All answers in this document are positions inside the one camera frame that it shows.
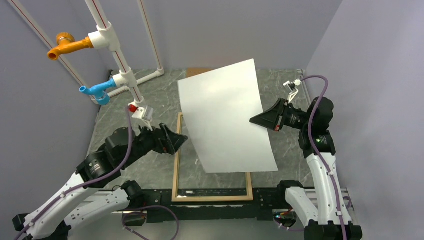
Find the landscape photo print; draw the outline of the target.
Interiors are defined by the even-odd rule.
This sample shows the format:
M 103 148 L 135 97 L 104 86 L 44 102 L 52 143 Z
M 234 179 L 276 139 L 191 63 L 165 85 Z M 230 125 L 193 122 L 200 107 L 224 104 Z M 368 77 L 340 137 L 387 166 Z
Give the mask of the landscape photo print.
M 253 59 L 177 84 L 189 138 L 206 173 L 278 170 L 268 130 L 250 122 L 264 111 Z

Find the wooden picture frame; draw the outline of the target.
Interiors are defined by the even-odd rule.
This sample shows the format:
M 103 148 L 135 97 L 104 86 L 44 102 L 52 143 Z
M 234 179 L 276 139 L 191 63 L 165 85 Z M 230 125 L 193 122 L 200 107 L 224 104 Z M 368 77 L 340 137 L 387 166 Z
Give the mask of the wooden picture frame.
M 173 167 L 173 180 L 171 189 L 171 201 L 173 203 L 212 203 L 212 202 L 250 202 L 254 200 L 252 175 L 250 172 L 245 172 L 245 195 L 198 195 L 196 193 L 181 195 L 179 194 L 179 177 L 180 177 L 180 163 L 182 157 L 183 146 L 175 153 L 174 167 Z

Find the brown backing board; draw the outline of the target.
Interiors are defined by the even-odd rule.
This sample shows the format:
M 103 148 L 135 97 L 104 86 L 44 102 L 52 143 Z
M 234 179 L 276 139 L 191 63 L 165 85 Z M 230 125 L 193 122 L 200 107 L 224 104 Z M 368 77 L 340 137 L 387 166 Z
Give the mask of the brown backing board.
M 186 78 L 201 75 L 201 74 L 210 72 L 212 70 L 213 70 L 213 68 L 190 67 L 190 68 L 187 68 L 187 70 L 186 70 Z

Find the white pvc pipe stand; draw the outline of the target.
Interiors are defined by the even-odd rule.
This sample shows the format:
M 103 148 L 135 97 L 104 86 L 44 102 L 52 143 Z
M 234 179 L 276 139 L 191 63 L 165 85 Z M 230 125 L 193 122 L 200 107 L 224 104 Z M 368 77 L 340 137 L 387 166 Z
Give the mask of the white pvc pipe stand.
M 91 40 L 94 48 L 85 48 L 85 49 L 107 49 L 113 56 L 114 61 L 116 62 L 119 73 L 113 75 L 113 79 L 116 83 L 116 87 L 108 88 L 106 90 L 107 94 L 112 97 L 115 97 L 123 92 L 130 92 L 133 97 L 133 102 L 130 104 L 135 104 L 141 106 L 144 104 L 145 100 L 140 92 L 139 85 L 145 83 L 149 80 L 158 78 L 164 74 L 164 68 L 161 64 L 158 51 L 155 45 L 154 38 L 152 36 L 152 31 L 148 22 L 146 11 L 144 8 L 143 1 L 138 1 L 139 10 L 141 12 L 142 21 L 145 26 L 151 48 L 154 54 L 156 61 L 156 71 L 145 77 L 137 79 L 133 73 L 128 61 L 126 60 L 124 53 L 121 48 L 121 43 L 119 37 L 112 25 L 108 20 L 100 2 L 98 0 L 87 0 L 87 7 L 96 23 L 96 31 L 89 33 L 87 37 Z M 42 28 L 38 25 L 36 20 L 30 15 L 30 13 L 24 8 L 24 6 L 18 0 L 11 0 L 9 4 L 12 8 L 22 17 L 22 19 L 28 24 L 28 26 L 34 31 L 34 33 L 41 39 L 41 41 L 47 46 L 48 52 L 57 46 L 57 41 L 52 42 L 52 40 L 46 35 Z M 81 75 L 71 66 L 70 62 L 64 57 L 66 54 L 62 54 L 58 60 L 65 69 L 74 77 L 74 79 L 81 86 L 86 86 Z M 87 95 L 89 98 L 96 104 L 98 104 L 93 96 Z

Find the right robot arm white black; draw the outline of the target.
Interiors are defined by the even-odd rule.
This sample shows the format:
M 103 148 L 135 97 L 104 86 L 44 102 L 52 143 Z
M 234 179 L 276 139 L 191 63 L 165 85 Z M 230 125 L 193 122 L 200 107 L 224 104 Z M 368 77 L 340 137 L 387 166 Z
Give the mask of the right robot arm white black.
M 294 210 L 306 240 L 363 238 L 361 226 L 355 225 L 349 214 L 338 180 L 336 148 L 328 130 L 333 110 L 333 102 L 326 97 L 315 98 L 307 111 L 280 98 L 270 109 L 249 120 L 275 132 L 283 127 L 299 131 L 298 142 L 312 174 L 317 204 L 308 198 L 302 184 L 293 180 L 280 182 L 275 200 L 280 207 Z

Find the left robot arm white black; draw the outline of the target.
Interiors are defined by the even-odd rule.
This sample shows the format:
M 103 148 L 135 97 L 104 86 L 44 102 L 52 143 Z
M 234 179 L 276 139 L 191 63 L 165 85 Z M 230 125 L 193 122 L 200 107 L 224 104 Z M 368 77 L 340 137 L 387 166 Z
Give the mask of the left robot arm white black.
M 122 171 L 150 152 L 175 155 L 188 136 L 173 132 L 166 124 L 158 128 L 121 127 L 104 140 L 76 168 L 67 183 L 32 213 L 16 215 L 12 222 L 27 240 L 66 240 L 79 227 L 88 225 L 114 211 L 137 210 L 145 202 L 144 192 L 135 180 L 128 180 L 100 200 L 82 206 L 88 197 L 102 190 Z

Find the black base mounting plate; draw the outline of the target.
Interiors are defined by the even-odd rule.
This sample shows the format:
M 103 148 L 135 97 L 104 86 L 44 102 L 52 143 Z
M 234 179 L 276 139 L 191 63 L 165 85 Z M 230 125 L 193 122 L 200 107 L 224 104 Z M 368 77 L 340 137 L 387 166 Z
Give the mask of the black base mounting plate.
M 283 199 L 277 187 L 253 188 L 248 201 L 193 201 L 172 200 L 171 189 L 144 189 L 139 200 L 129 204 L 125 211 L 142 213 L 146 223 L 168 221 L 241 220 L 277 221 L 292 227 L 300 220 Z

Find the blue plastic faucet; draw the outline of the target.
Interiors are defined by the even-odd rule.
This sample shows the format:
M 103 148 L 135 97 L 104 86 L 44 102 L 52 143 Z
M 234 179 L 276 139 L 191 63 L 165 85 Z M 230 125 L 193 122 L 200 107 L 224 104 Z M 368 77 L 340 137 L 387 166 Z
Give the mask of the blue plastic faucet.
M 94 97 L 95 101 L 99 105 L 104 106 L 110 102 L 110 96 L 106 90 L 109 88 L 115 88 L 116 86 L 115 81 L 110 78 L 108 81 L 94 85 L 90 88 L 83 85 L 79 88 L 79 92 Z

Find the orange plastic faucet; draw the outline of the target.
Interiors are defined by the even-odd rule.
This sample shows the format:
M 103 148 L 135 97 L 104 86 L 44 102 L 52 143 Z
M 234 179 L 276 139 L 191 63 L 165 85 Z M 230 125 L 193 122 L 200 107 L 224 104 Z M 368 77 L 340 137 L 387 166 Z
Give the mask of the orange plastic faucet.
M 93 49 L 94 45 L 87 36 L 82 40 L 76 41 L 74 36 L 68 32 L 61 32 L 56 35 L 57 46 L 52 48 L 47 57 L 50 60 L 58 60 L 61 55 L 70 54 L 83 49 Z

